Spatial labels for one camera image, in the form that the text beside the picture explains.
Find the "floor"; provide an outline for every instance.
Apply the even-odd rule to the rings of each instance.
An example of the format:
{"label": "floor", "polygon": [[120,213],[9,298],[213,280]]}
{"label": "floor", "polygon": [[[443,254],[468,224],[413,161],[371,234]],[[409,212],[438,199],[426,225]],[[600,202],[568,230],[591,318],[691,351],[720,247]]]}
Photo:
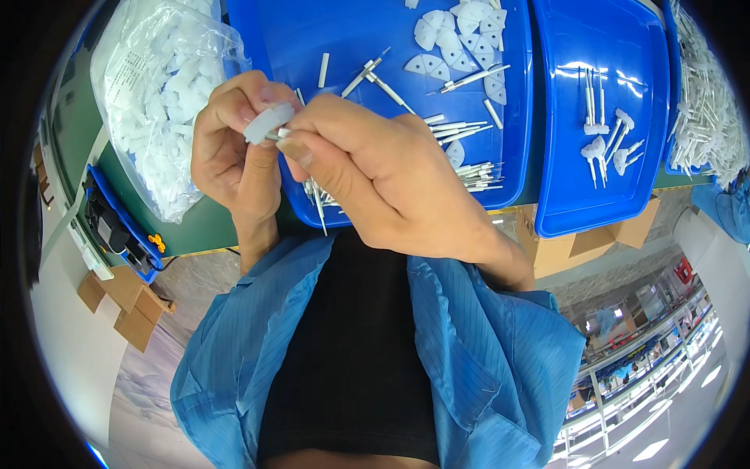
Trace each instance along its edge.
{"label": "floor", "polygon": [[[540,278],[536,287],[554,293],[561,312],[573,323],[592,308],[615,302],[656,279],[682,252],[672,229],[691,206],[690,188],[663,191],[654,223],[641,249],[615,243],[606,253],[582,266]],[[493,216],[495,226],[516,240],[516,214]],[[239,256],[229,251],[181,257],[154,283],[160,295],[175,300],[174,315],[160,320],[180,342],[187,343],[213,298],[228,292],[239,279]]]}

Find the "blue plastic bin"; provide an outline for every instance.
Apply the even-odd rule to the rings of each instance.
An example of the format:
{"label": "blue plastic bin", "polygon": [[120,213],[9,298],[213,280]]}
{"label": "blue plastic bin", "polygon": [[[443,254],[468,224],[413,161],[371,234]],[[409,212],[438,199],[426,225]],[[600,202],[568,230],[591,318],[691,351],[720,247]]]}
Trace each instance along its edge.
{"label": "blue plastic bin", "polygon": [[[447,11],[455,0],[420,2],[415,10],[393,2],[273,2],[269,0],[226,0],[230,24],[244,41],[253,68],[265,72],[269,79],[300,88],[310,101],[321,92],[340,95],[369,59],[375,59],[391,47],[375,70],[421,117],[442,113],[445,122],[488,121],[492,119],[482,100],[487,96],[483,80],[443,95],[425,96],[443,83],[433,78],[404,71],[404,65],[417,54],[427,53],[414,41],[414,26],[423,14],[432,10]],[[466,149],[464,164],[481,161],[503,161],[502,189],[474,193],[486,209],[500,209],[518,198],[526,179],[533,99],[532,46],[527,3],[505,0],[508,10],[503,39],[506,51],[505,70],[508,104],[494,104],[504,123],[504,130],[492,128],[462,139]],[[330,53],[324,89],[317,88],[320,59]],[[429,52],[440,55],[439,47]],[[451,69],[458,80],[468,73]],[[377,85],[364,80],[347,99],[362,104],[375,113],[391,118],[406,112]],[[320,227],[316,208],[295,182],[284,158],[279,159],[282,186],[295,213],[306,224]],[[325,224],[340,227],[350,224],[338,207],[325,207]]]}
{"label": "blue plastic bin", "polygon": [[[648,203],[667,133],[670,75],[662,23],[638,0],[534,0],[533,4],[547,70],[547,142],[536,232],[551,238],[632,218]],[[581,149],[596,137],[583,130],[585,68],[601,69],[610,131],[617,107],[635,121],[635,129],[620,147],[646,140],[637,151],[645,154],[624,176],[610,162],[606,188],[596,168],[594,189],[589,165],[581,156]],[[598,121],[597,74],[593,85]]]}

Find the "clear plastic bag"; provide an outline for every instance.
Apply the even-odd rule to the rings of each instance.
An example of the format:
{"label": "clear plastic bag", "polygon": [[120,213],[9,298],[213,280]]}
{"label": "clear plastic bag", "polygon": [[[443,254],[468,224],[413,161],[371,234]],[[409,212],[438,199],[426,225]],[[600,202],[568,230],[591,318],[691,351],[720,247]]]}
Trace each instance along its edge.
{"label": "clear plastic bag", "polygon": [[127,177],[174,223],[203,195],[190,174],[195,115],[216,86],[251,67],[235,29],[185,6],[204,3],[127,0],[91,58],[94,97]]}

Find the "cardboard box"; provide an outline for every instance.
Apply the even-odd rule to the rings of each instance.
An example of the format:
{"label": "cardboard box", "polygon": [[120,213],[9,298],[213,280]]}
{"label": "cardboard box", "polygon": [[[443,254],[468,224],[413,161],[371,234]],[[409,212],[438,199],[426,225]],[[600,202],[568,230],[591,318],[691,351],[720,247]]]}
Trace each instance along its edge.
{"label": "cardboard box", "polygon": [[546,277],[596,259],[615,241],[640,249],[660,202],[652,195],[645,210],[635,218],[557,238],[539,237],[534,231],[536,206],[523,206],[518,211],[516,236],[532,261],[534,278]]}
{"label": "cardboard box", "polygon": [[109,295],[120,307],[115,330],[141,352],[146,351],[151,334],[162,312],[172,314],[174,304],[165,305],[156,293],[129,266],[112,269],[114,278],[102,281],[89,272],[78,287],[78,296],[95,313],[104,295]]}

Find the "striped blue jacket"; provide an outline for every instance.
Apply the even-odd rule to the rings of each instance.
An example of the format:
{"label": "striped blue jacket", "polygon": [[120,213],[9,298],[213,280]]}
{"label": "striped blue jacket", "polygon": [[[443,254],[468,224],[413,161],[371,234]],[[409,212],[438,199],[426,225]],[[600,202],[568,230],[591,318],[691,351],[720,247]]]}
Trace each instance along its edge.
{"label": "striped blue jacket", "polygon": [[[172,409],[217,467],[257,466],[271,382],[332,243],[282,241],[214,299],[187,344]],[[453,259],[410,256],[406,267],[441,466],[546,465],[584,337],[549,293],[496,293],[474,265]]]}

